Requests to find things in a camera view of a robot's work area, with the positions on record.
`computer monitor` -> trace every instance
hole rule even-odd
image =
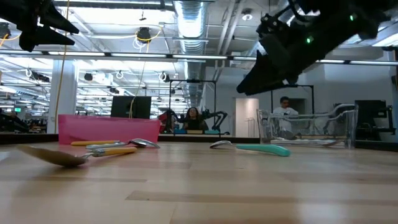
[[[152,103],[152,98],[150,96],[114,96],[112,100],[111,117],[128,118],[130,114],[131,101],[133,99],[132,117],[149,119],[150,104]]]
[[[387,118],[387,104],[385,100],[356,100],[358,116],[371,118]]]

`ceiling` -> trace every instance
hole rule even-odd
[[[277,10],[277,1],[263,0],[243,0],[243,8],[251,9],[252,19],[245,21],[242,19],[241,13],[236,13],[234,8],[232,16],[238,16],[238,23],[235,30],[231,25],[229,31],[233,32],[233,39],[227,49],[227,54],[237,52],[240,54],[253,47],[257,42],[256,29],[259,25],[261,16]],[[65,1],[55,0],[56,4],[64,4]],[[230,0],[206,1],[207,15],[205,35],[203,39],[206,41],[205,54],[218,54],[217,48],[220,36],[223,31],[223,22],[228,15],[227,9],[231,4]],[[79,35],[70,36],[76,43],[74,46],[68,46],[68,51],[86,51],[86,52],[146,52],[163,53],[163,54],[181,54],[178,26],[176,13],[174,11],[158,11],[148,9],[116,9],[116,8],[100,8],[100,7],[71,7],[67,15],[66,7],[58,7],[60,12],[80,30]],[[387,36],[395,34],[395,24],[390,23],[388,26],[394,26],[394,29],[385,28],[382,32],[386,33],[380,37],[385,39]],[[140,44],[135,34],[140,27],[149,27],[153,39],[149,47]],[[21,32],[16,26],[11,24],[11,37],[18,36]],[[346,44],[360,44],[353,39],[347,41]],[[18,40],[6,41],[2,49],[19,50]],[[35,48],[39,51],[63,51],[63,46],[59,45],[41,45]],[[90,113],[107,115],[110,111],[111,97],[114,93],[109,88],[87,88],[90,85],[105,85],[111,82],[114,86],[122,86],[119,88],[124,95],[149,95],[153,96],[152,112],[154,115],[161,113],[159,108],[168,106],[169,95],[168,83],[160,81],[159,75],[166,73],[173,79],[185,79],[184,62],[177,60],[175,62],[166,61],[107,61],[107,60],[75,60],[75,64],[80,68],[79,87],[78,89],[78,110],[89,111]],[[0,57],[0,70],[3,72],[2,82],[7,84],[19,84],[21,86],[2,87],[0,89],[0,106],[1,105],[20,105],[28,106],[29,111],[34,115],[42,115],[48,110],[50,87],[49,83],[43,83],[32,79],[30,71],[39,72],[51,79],[53,62],[50,59],[40,58],[11,58]],[[92,73],[94,76],[106,77],[104,79],[97,78],[88,82],[84,76],[86,73]],[[140,85],[149,87],[146,91],[136,88]],[[26,84],[41,83],[45,87],[23,86]],[[174,103],[172,108],[182,113],[189,107],[190,97],[187,91],[183,91],[186,83],[180,83],[174,94]],[[201,86],[197,85],[197,91],[201,91]]]

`pink container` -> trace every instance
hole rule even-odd
[[[128,141],[135,138],[157,142],[160,121],[154,119],[58,116],[59,143],[73,141]]]

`wooden table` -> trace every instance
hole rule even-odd
[[[160,145],[77,169],[0,146],[0,223],[398,223],[394,152],[291,147],[277,157]]]

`person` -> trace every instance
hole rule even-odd
[[[206,122],[201,118],[198,109],[195,107],[188,109],[183,128],[185,130],[209,130]]]
[[[280,98],[280,107],[275,108],[272,113],[282,116],[299,115],[299,112],[289,107],[289,97],[287,96]],[[289,121],[281,119],[279,121],[279,126],[281,127],[282,131],[292,132],[292,124]]]

